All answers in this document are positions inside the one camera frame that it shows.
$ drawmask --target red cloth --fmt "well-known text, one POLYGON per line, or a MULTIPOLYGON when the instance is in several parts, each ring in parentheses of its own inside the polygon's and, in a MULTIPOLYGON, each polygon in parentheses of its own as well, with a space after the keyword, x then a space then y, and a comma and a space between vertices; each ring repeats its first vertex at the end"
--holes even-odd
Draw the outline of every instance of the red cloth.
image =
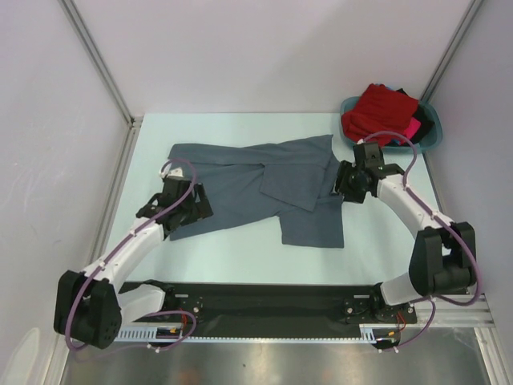
MULTIPOLYGON (((342 115, 342 129, 344 135, 354 142, 379 131, 404 134, 417 108, 418 100, 383 85, 370 84, 354 109, 342 115)), ((377 141, 384 146, 392 139, 397 138, 379 136, 377 141)))

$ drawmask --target wall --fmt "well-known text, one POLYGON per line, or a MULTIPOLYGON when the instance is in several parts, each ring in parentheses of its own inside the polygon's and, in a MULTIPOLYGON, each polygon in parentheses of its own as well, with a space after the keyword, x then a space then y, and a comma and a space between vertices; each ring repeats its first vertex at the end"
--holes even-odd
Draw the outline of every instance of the wall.
POLYGON ((336 112, 419 97, 471 0, 75 0, 136 115, 336 112))
POLYGON ((484 289, 513 358, 513 2, 486 2, 434 95, 444 140, 429 154, 454 219, 476 230, 484 289))
POLYGON ((58 2, 2 2, 0 36, 0 383, 21 385, 45 374, 127 127, 58 2))

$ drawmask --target gray cloth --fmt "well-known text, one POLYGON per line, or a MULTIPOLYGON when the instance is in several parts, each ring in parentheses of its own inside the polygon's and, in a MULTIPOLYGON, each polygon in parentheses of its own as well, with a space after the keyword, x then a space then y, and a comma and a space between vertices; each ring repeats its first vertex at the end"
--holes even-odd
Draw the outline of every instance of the gray cloth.
MULTIPOLYGON (((175 144, 170 158, 196 168, 213 217, 178 228, 172 240, 278 216, 282 243, 344 247, 341 203, 331 195, 338 160, 331 135, 246 148, 175 144)), ((191 177, 184 167, 185 176, 191 177)))

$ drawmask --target blue plastic bin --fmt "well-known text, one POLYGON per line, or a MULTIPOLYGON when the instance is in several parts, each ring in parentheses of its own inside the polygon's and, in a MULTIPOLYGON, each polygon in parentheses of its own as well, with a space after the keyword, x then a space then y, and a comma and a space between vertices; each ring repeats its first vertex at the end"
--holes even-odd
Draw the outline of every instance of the blue plastic bin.
MULTIPOLYGON (((344 100, 342 102, 342 105, 340 106, 341 116, 345 112, 351 111, 359 99, 359 96, 354 96, 352 98, 344 100)), ((424 136, 424 138, 422 138, 422 140, 419 143, 415 145, 415 147, 420 152, 424 152, 427 150, 431 150, 432 148, 435 148, 440 144, 440 142, 442 142, 442 125, 440 124, 438 114, 429 103, 425 103, 419 100, 418 104, 420 104, 424 108, 424 111, 426 112, 428 118, 434 122, 434 126, 431 128, 429 133, 426 136, 424 136)), ((340 122, 340 135, 343 140, 346 140, 347 142, 351 143, 351 146, 354 144, 354 142, 351 139, 344 136, 344 132, 342 131, 342 121, 340 122)), ((411 152, 410 147, 385 146, 383 147, 383 149, 391 152, 411 152)))

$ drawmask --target table top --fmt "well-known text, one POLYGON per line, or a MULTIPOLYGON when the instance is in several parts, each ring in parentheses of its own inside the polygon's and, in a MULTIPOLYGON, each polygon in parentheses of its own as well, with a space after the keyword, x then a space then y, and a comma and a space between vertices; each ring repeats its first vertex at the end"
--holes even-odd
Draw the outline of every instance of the table top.
MULTIPOLYGON (((161 191, 159 170, 176 143, 244 147, 333 134, 333 153, 353 160, 340 137, 338 114, 147 114, 135 145, 108 249, 127 233, 135 213, 161 191)), ((406 168, 410 154, 385 152, 386 163, 406 168)), ((426 201, 435 197, 424 159, 410 173, 426 201)), ((129 281, 372 285, 406 272, 414 239, 394 212, 376 198, 344 203, 344 249, 281 244, 277 217, 165 241, 137 266, 129 281)))

